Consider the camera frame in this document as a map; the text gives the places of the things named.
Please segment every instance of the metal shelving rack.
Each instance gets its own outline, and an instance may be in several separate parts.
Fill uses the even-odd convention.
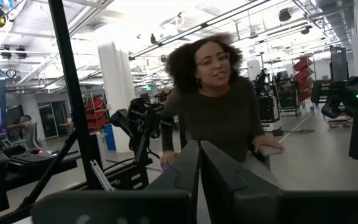
[[[86,95],[83,99],[89,130],[92,133],[103,130],[104,125],[109,121],[104,92],[89,93],[89,95]]]
[[[298,97],[300,105],[304,108],[306,106],[305,100],[307,100],[312,93],[314,79],[316,76],[316,65],[314,64],[314,57],[312,55],[304,55],[299,57],[299,62],[296,64],[293,63],[294,69],[294,79],[299,82],[298,85]]]

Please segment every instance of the ceiling pipe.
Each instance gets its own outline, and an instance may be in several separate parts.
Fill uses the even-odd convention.
[[[83,6],[90,6],[90,7],[94,7],[97,9],[103,9],[103,5],[95,3],[93,1],[87,1],[87,0],[65,0],[68,2],[72,2],[72,3],[77,3]]]
[[[60,76],[59,78],[55,79],[54,81],[44,85],[44,87],[40,88],[39,90],[35,91],[34,93],[39,93],[41,92],[42,90],[44,90],[46,87],[50,86],[50,85],[53,85],[54,83],[56,82],[59,82],[60,80],[63,80],[65,77],[64,76]]]
[[[320,26],[310,18],[310,16],[312,16],[312,14],[309,12],[309,10],[307,10],[306,8],[304,8],[297,0],[292,0],[292,2],[297,6],[298,9],[300,9],[301,11],[303,11],[305,13],[305,19],[308,20],[309,22],[311,22],[316,28],[318,28],[327,38],[328,40],[333,43],[333,40],[331,40],[331,38],[327,35],[327,33],[325,33],[324,30],[322,30],[322,28],[320,28]]]
[[[19,60],[0,60],[0,63],[5,63],[5,64],[8,64],[8,63],[19,63]],[[39,65],[41,64],[41,62],[26,62],[26,61],[20,61],[20,64],[21,65]]]
[[[89,14],[84,15],[80,19],[75,19],[73,22],[70,23],[69,30],[70,30],[70,37],[80,31],[84,26],[86,26],[89,22],[91,22],[98,14],[105,8],[107,8],[114,0],[107,0],[103,4],[103,8],[101,9],[92,9],[90,10]],[[46,60],[41,66],[36,68],[35,70],[31,71],[28,75],[26,75],[21,81],[17,83],[20,85],[21,83],[25,83],[26,81],[30,80],[31,78],[35,77],[38,73],[44,70],[47,66],[49,66],[53,61],[58,58],[59,55],[55,55],[50,59]]]
[[[342,12],[343,10],[346,10],[347,8],[352,7],[352,6],[353,6],[353,4],[346,4],[346,5],[343,5],[342,7],[335,8],[335,9],[333,9],[332,11],[324,11],[324,12],[316,13],[316,14],[313,14],[313,15],[309,16],[309,19],[312,19],[312,20],[313,20],[313,19],[319,18],[319,17],[321,17],[321,16],[331,16],[331,15],[340,13],[340,12]],[[287,23],[287,24],[279,25],[279,26],[276,26],[276,27],[269,28],[269,29],[267,29],[267,30],[264,30],[263,32],[259,32],[258,35],[260,35],[260,34],[265,34],[265,33],[267,33],[267,32],[270,32],[270,31],[273,31],[273,30],[276,30],[276,29],[285,28],[285,27],[287,27],[287,26],[289,26],[289,25],[292,25],[292,24],[294,24],[294,23],[303,21],[304,19],[305,19],[305,18],[295,19],[295,20],[293,20],[293,21],[291,21],[291,22],[289,22],[289,23]],[[233,43],[238,42],[238,41],[242,41],[242,40],[245,40],[245,39],[249,39],[249,38],[252,38],[252,37],[253,37],[253,35],[248,36],[248,37],[244,37],[244,38],[241,38],[240,40],[234,41]]]
[[[37,37],[37,38],[46,38],[46,39],[54,39],[56,38],[54,35],[45,35],[45,34],[33,34],[33,33],[26,33],[26,32],[16,32],[16,31],[9,31],[9,35],[19,35],[22,37]],[[77,38],[72,37],[72,40],[91,40],[87,38]]]
[[[24,51],[24,50],[0,50],[0,53],[12,53],[12,54],[32,54],[32,55],[53,55],[58,53],[51,52],[32,52],[32,51]],[[89,53],[74,53],[74,55],[94,55]]]
[[[239,9],[239,8],[242,8],[242,7],[246,6],[246,5],[247,5],[247,4],[242,5],[242,6],[240,6],[240,7],[237,7],[237,8],[235,8],[235,9],[229,11],[229,12],[225,12],[224,14],[228,14],[228,13],[230,13],[230,12],[232,12],[232,11],[235,11],[235,10],[237,10],[237,9]],[[335,8],[335,9],[332,10],[332,11],[324,11],[324,12],[316,13],[316,14],[313,14],[313,15],[309,16],[309,19],[317,18],[317,17],[320,17],[320,16],[331,16],[331,15],[333,15],[333,14],[340,13],[340,12],[342,12],[343,10],[346,10],[347,8],[352,7],[353,5],[354,5],[353,3],[349,3],[349,4],[345,4],[345,5],[341,6],[341,7],[337,7],[337,8]],[[270,31],[273,31],[273,30],[275,30],[275,29],[283,28],[283,27],[286,27],[286,26],[288,26],[288,25],[291,25],[291,24],[294,24],[294,23],[296,23],[296,22],[300,22],[300,21],[303,21],[303,20],[305,20],[305,18],[295,19],[295,20],[293,20],[293,21],[291,21],[291,22],[289,22],[289,23],[286,23],[286,24],[284,24],[284,25],[279,25],[279,26],[276,26],[276,27],[273,27],[273,28],[269,28],[269,29],[267,29],[267,30],[265,30],[265,31],[263,31],[263,32],[259,32],[258,34],[264,34],[264,33],[266,33],[266,32],[270,32]],[[197,32],[197,31],[203,29],[203,28],[201,28],[201,29],[196,29],[196,30],[194,30],[195,28],[197,28],[198,26],[201,26],[202,24],[197,25],[197,26],[195,26],[195,27],[192,27],[191,29],[188,29],[188,30],[186,30],[186,31],[184,31],[184,32],[188,32],[189,30],[192,30],[192,32],[189,32],[189,33],[187,33],[186,35],[193,34],[193,33]],[[132,60],[132,59],[134,59],[135,57],[139,57],[139,56],[141,56],[141,55],[143,55],[143,54],[146,54],[146,53],[148,53],[148,52],[150,52],[150,51],[152,51],[152,50],[155,50],[155,49],[157,49],[157,48],[159,48],[159,47],[161,47],[161,46],[163,46],[163,45],[165,45],[165,44],[168,44],[168,43],[173,42],[173,41],[175,41],[175,40],[177,40],[177,39],[179,39],[179,38],[182,38],[182,37],[186,36],[186,35],[183,35],[182,33],[177,34],[177,35],[175,35],[175,36],[173,36],[173,37],[171,37],[171,38],[169,38],[169,39],[167,39],[167,40],[163,40],[163,41],[161,41],[160,43],[157,43],[157,44],[155,44],[155,45],[153,45],[153,46],[147,47],[146,49],[141,50],[141,51],[139,51],[139,52],[137,52],[137,53],[135,53],[135,54],[132,54],[131,56],[129,56],[129,59]],[[241,41],[241,40],[244,40],[244,39],[248,39],[248,38],[250,38],[250,37],[253,37],[253,36],[251,35],[251,36],[248,36],[248,37],[241,38],[241,39],[239,39],[239,40],[237,40],[237,41],[234,41],[233,43],[238,42],[238,41]]]
[[[221,22],[221,21],[223,21],[225,19],[228,19],[228,18],[231,18],[233,16],[236,16],[236,15],[242,13],[242,12],[245,12],[245,11],[248,11],[250,9],[253,9],[253,8],[255,8],[255,7],[257,7],[257,6],[259,6],[259,5],[263,4],[263,3],[269,2],[269,1],[270,0],[252,1],[252,2],[248,2],[247,4],[243,4],[242,6],[239,6],[239,7],[235,8],[235,9],[227,11],[227,12],[221,14],[220,16],[216,16],[215,18],[212,18],[212,19],[210,19],[210,20],[208,20],[206,22],[198,24],[197,26],[194,26],[194,27],[192,27],[190,29],[187,29],[184,32],[181,32],[181,33],[179,33],[177,35],[174,35],[171,38],[163,40],[163,41],[161,41],[161,42],[159,42],[159,43],[157,43],[155,45],[147,47],[144,50],[141,50],[141,51],[139,51],[137,53],[134,53],[134,54],[130,55],[129,58],[130,58],[130,60],[133,60],[133,59],[135,59],[136,57],[138,57],[140,55],[146,54],[146,53],[148,53],[148,52],[150,52],[152,50],[155,50],[155,49],[157,49],[157,48],[159,48],[161,46],[169,44],[169,43],[171,43],[171,42],[173,42],[175,40],[178,40],[178,39],[180,39],[182,37],[185,37],[187,35],[190,35],[190,34],[193,34],[195,32],[198,32],[201,29],[204,29],[206,27],[209,27],[209,26],[212,26],[214,24],[217,24],[218,22]]]
[[[78,81],[80,82],[80,81],[83,81],[83,80],[87,80],[87,79],[92,78],[92,77],[94,77],[95,75],[99,75],[99,74],[101,74],[101,73],[102,73],[102,71],[96,71],[96,72],[90,73],[89,75],[80,78]],[[52,82],[46,84],[44,87],[40,88],[39,90],[37,90],[37,91],[35,91],[35,92],[33,92],[33,93],[39,93],[39,92],[43,91],[44,89],[46,89],[46,87],[48,87],[48,86],[50,86],[50,85],[52,85],[52,84],[54,84],[54,83],[56,83],[56,82],[59,82],[59,81],[61,81],[61,80],[64,80],[64,79],[65,79],[65,76],[62,75],[62,76],[60,76],[59,78],[57,78],[56,80],[54,80],[54,81],[52,81]]]

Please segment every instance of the person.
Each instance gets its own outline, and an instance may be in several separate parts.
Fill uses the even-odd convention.
[[[23,140],[26,140],[26,146],[29,149],[35,148],[33,142],[33,135],[34,135],[34,123],[31,121],[30,115],[23,115],[20,117],[19,124],[12,124],[7,127],[8,131],[12,130],[19,130],[20,132],[23,131]]]
[[[261,145],[283,149],[264,134],[252,85],[239,76],[241,60],[241,51],[222,34],[177,48],[166,63],[175,88],[160,112],[166,118],[179,114],[192,139],[209,141],[238,162]],[[165,167],[177,156],[166,126],[162,148]]]

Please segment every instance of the blue trash bin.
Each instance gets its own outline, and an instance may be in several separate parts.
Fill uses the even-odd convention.
[[[112,134],[111,124],[104,125],[104,133],[105,133],[107,149],[115,151],[116,150],[116,142],[114,141],[114,135]]]

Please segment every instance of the glass wall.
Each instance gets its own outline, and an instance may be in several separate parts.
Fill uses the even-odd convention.
[[[67,101],[39,103],[38,108],[46,138],[60,137],[70,132],[66,125],[69,118]]]
[[[51,102],[39,103],[38,109],[40,110],[41,122],[44,127],[44,133],[46,138],[58,136],[57,125],[55,116],[53,114],[53,108]]]

